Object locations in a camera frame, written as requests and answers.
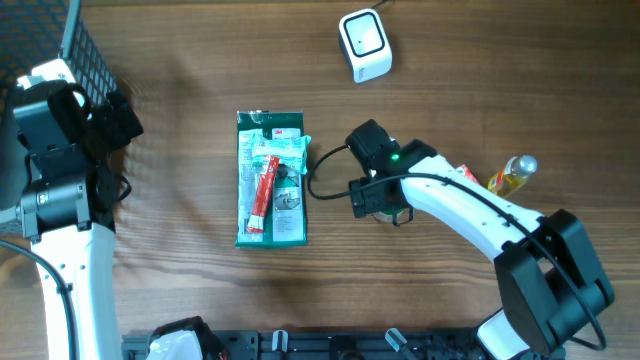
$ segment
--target white square device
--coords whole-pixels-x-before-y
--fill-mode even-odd
[[[361,83],[391,70],[391,46],[378,13],[363,9],[340,20],[340,47],[353,81]]]

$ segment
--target red and white tube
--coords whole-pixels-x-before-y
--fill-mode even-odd
[[[267,171],[260,174],[256,200],[253,203],[253,210],[247,223],[248,233],[264,233],[264,217],[267,215],[273,183],[276,178],[276,172],[278,171],[278,165],[280,164],[280,158],[278,157],[265,155],[265,160],[267,158],[269,158],[269,165],[267,166]]]

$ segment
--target wooden table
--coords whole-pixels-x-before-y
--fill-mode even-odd
[[[121,157],[134,187],[117,210],[122,333],[194,315],[262,331],[473,326],[500,306],[492,265],[424,213],[395,229],[354,219],[346,199],[307,197],[308,246],[234,248],[236,111],[299,109],[314,158],[370,118],[481,181],[535,155],[539,172],[512,200],[574,212],[617,295],[599,317],[609,349],[571,346],[570,358],[637,359],[640,6],[607,4],[399,0],[380,11],[394,67],[361,85],[337,24],[368,3],[85,8],[145,128]],[[315,188],[358,176],[338,154]],[[35,267],[6,252],[0,319],[0,359],[46,358]]]

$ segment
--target yellow bottle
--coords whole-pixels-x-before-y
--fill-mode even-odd
[[[538,162],[533,156],[514,156],[502,170],[489,179],[487,189],[506,198],[522,187],[537,169]]]

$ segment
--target black wire mesh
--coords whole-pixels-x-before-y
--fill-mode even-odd
[[[26,183],[26,150],[7,102],[16,79],[62,58],[94,105],[116,81],[80,18],[80,0],[0,0],[0,210],[15,206]],[[0,234],[20,233],[20,223],[0,224]]]

